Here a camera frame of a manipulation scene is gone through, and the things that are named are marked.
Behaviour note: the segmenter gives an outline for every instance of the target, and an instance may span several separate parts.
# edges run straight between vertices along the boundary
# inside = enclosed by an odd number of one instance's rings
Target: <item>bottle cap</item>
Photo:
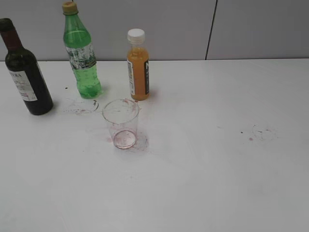
[[[0,18],[0,31],[5,32],[14,29],[14,25],[9,18]]]
[[[75,15],[78,13],[77,5],[73,1],[66,1],[62,4],[62,10],[64,15]]]
[[[145,32],[142,29],[131,29],[127,32],[127,40],[131,44],[142,44],[145,41]]]

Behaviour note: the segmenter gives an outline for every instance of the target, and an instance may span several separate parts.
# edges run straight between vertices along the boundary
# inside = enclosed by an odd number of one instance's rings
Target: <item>yellow bottle cap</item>
[[[73,1],[66,1],[62,4],[62,10],[64,15],[75,15],[78,13],[77,5]]]

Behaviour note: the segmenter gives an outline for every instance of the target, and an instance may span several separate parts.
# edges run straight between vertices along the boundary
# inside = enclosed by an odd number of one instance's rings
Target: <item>bottle label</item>
[[[88,69],[94,66],[97,62],[92,43],[79,48],[66,47],[66,50],[69,54],[70,63],[73,69]]]
[[[24,101],[32,102],[37,100],[30,81],[26,75],[25,71],[13,72],[9,70],[13,81]]]
[[[144,73],[145,73],[145,94],[149,93],[149,60],[144,63]]]
[[[135,95],[135,83],[134,83],[133,64],[129,60],[127,60],[127,69],[129,71],[129,82],[130,82],[131,94]]]

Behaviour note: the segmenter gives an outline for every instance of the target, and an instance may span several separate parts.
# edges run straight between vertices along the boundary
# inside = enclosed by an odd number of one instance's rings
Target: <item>wine bottle neck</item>
[[[1,32],[1,37],[8,51],[15,51],[23,47],[15,29]]]

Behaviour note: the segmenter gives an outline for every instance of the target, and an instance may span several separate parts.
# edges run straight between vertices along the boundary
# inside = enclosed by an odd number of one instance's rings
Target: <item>orange juice bottle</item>
[[[145,32],[141,29],[131,29],[127,33],[131,48],[127,53],[127,66],[131,97],[135,100],[145,100],[149,96],[149,55],[142,46]]]

